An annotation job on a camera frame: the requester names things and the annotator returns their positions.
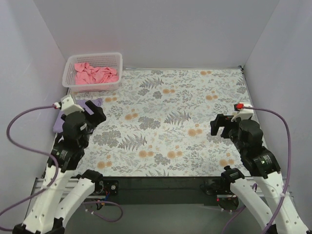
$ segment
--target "floral fabric surface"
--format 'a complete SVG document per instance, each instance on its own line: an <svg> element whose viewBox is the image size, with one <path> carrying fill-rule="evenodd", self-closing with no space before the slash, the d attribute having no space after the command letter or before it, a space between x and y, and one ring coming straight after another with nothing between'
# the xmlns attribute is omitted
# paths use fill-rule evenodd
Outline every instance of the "floral fabric surface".
<svg viewBox="0 0 312 234"><path fill-rule="evenodd" d="M107 116L90 136L77 174L220 176L230 165L249 175L231 141L210 135L217 114L232 115L233 104L250 102L239 69L126 70L121 84L74 94L102 98Z"/></svg>

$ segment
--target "orange flower print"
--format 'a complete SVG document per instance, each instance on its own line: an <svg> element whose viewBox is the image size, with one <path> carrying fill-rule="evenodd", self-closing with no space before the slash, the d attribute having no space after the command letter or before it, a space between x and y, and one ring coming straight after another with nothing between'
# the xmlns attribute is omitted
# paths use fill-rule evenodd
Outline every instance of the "orange flower print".
<svg viewBox="0 0 312 234"><path fill-rule="evenodd" d="M146 153L145 150L141 150L141 151L138 153L138 156L139 156L140 158L146 158L146 155L147 155L147 153Z"/></svg>
<svg viewBox="0 0 312 234"><path fill-rule="evenodd" d="M212 99L213 99L213 97L211 95L206 96L206 100L211 101Z"/></svg>
<svg viewBox="0 0 312 234"><path fill-rule="evenodd" d="M105 167L105 162L101 161L97 163L97 168L103 169Z"/></svg>
<svg viewBox="0 0 312 234"><path fill-rule="evenodd" d="M230 160L228 161L228 163L229 163L230 165L233 165L233 164L235 163L235 161L234 161L233 159L230 159Z"/></svg>
<svg viewBox="0 0 312 234"><path fill-rule="evenodd" d="M174 151L170 151L170 152L168 152L167 156L170 159L174 159L176 157L176 153Z"/></svg>
<svg viewBox="0 0 312 234"><path fill-rule="evenodd" d="M226 167L228 165L228 162L225 159L221 159L219 161L219 164L220 164L221 167Z"/></svg>
<svg viewBox="0 0 312 234"><path fill-rule="evenodd" d="M188 134L189 134L190 137L195 137L196 131L195 131L194 129L190 129L190 130L188 131Z"/></svg>
<svg viewBox="0 0 312 234"><path fill-rule="evenodd" d="M126 115L125 116L125 120L131 120L132 119L132 115Z"/></svg>

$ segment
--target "purple cloth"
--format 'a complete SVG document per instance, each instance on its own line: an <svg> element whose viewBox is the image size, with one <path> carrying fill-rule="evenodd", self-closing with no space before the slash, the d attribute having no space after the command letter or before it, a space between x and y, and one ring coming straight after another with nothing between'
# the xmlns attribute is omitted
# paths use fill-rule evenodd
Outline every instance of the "purple cloth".
<svg viewBox="0 0 312 234"><path fill-rule="evenodd" d="M88 101L88 100L76 100L76 103L78 105L80 105L82 108L85 108L86 111L89 113L89 114L93 114L93 112L89 109L89 107L86 106L85 102ZM98 99L95 99L95 100L91 100L96 106L101 106L102 103L103 103L103 99L101 98L98 98ZM54 126L53 126L53 132L54 133L61 133L63 132L63 123L64 121L60 118L63 114L63 111L60 111L59 114L58 114L58 117L57 117L57 121L55 122Z"/></svg>

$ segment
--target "cable connector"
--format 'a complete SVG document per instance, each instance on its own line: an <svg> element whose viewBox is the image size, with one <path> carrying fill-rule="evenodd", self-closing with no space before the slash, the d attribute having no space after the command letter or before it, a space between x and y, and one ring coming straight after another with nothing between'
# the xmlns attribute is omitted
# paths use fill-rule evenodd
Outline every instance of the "cable connector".
<svg viewBox="0 0 312 234"><path fill-rule="evenodd" d="M55 102L53 105L54 105L54 109L61 108L61 102Z"/></svg>
<svg viewBox="0 0 312 234"><path fill-rule="evenodd" d="M243 104L243 103L239 103L239 104L235 104L235 105L234 105L234 109L235 109L236 111L240 111L241 109L243 109L243 107L244 107L244 104Z"/></svg>

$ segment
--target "white plastic basket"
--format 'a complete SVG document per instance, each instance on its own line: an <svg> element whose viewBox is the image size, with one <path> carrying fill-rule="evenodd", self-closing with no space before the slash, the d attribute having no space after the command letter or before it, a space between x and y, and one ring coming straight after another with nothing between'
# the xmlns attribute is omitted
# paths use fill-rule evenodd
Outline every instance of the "white plastic basket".
<svg viewBox="0 0 312 234"><path fill-rule="evenodd" d="M75 63L88 62L93 67L112 67L117 70L118 81L113 83L75 85ZM74 55L67 60L62 84L74 92L91 92L102 90L116 90L119 87L122 76L122 55L121 53L101 53L88 55Z"/></svg>

